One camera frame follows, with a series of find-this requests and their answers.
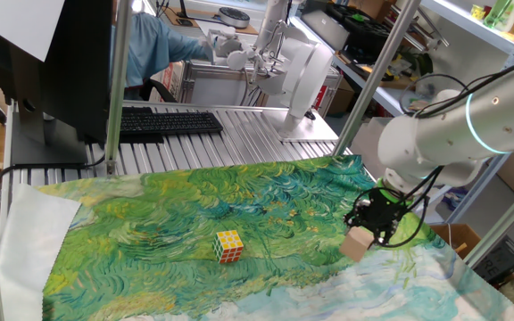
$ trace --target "computer monitor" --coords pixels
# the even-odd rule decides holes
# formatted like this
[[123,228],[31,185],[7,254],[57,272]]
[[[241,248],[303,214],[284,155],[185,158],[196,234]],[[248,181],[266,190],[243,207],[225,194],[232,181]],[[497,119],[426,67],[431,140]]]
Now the computer monitor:
[[111,33],[112,0],[66,0],[44,62],[0,38],[11,59],[0,61],[0,85],[18,106],[12,164],[87,163],[83,136],[104,141]]

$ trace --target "black keyboard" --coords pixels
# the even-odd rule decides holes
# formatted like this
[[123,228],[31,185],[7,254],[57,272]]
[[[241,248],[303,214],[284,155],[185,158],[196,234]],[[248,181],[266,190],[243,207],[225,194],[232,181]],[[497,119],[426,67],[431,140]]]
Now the black keyboard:
[[210,112],[153,113],[150,108],[122,109],[121,135],[219,133],[223,126]]

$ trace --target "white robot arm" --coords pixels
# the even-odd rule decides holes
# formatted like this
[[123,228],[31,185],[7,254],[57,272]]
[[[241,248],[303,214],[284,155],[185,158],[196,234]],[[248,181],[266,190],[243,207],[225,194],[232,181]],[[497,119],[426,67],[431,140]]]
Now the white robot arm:
[[[440,93],[436,100],[444,98]],[[508,152],[514,152],[514,73],[448,111],[393,119],[378,144],[378,157],[388,167],[386,181],[404,193],[438,166],[444,169],[437,183],[468,184],[488,158]]]
[[[212,64],[242,70],[253,62],[248,82],[267,95],[279,95],[289,108],[278,135],[285,139],[301,124],[328,74],[333,54],[325,45],[311,44],[297,28],[286,25],[289,0],[269,0],[256,43],[251,46],[235,29],[210,30],[202,39]],[[257,79],[257,73],[267,77]]]
[[385,127],[378,143],[385,175],[344,216],[348,227],[366,227],[380,246],[402,246],[415,237],[421,223],[404,242],[389,244],[403,215],[427,204],[434,183],[465,185],[488,158],[514,152],[514,66],[435,100],[435,106]]

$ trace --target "painted cloth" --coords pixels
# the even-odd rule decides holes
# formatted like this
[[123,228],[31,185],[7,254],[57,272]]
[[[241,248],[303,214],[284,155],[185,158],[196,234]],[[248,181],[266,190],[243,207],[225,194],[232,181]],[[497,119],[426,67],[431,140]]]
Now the painted cloth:
[[[428,226],[344,257],[342,216],[373,182],[357,156],[93,178],[40,187],[82,202],[44,320],[497,320],[514,306]],[[391,243],[411,235],[407,215]],[[217,232],[236,230],[220,264]]]

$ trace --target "blue shirt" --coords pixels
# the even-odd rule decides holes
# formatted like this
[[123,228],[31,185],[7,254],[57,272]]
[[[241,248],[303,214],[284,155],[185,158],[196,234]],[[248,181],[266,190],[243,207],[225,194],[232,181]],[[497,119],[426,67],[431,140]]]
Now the blue shirt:
[[[133,15],[131,23],[126,87],[142,86],[144,79],[165,70],[170,62],[207,59],[197,39],[180,35],[148,13]],[[111,61],[114,38],[112,27]]]

